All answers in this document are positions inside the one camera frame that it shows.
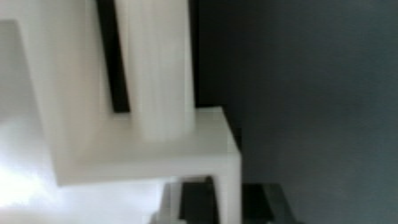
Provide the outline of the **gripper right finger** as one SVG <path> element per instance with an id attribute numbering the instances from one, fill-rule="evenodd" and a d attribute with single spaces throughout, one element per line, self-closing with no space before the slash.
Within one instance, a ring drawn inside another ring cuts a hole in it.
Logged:
<path id="1" fill-rule="evenodd" d="M 295 218 L 279 184 L 245 184 L 242 203 L 244 224 L 302 224 Z"/>

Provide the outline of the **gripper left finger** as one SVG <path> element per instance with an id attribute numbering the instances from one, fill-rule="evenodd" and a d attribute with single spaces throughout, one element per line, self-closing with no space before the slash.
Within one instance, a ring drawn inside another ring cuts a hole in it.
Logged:
<path id="1" fill-rule="evenodd" d="M 212 177 L 165 184 L 160 209 L 149 224 L 219 224 L 219 205 Z"/>

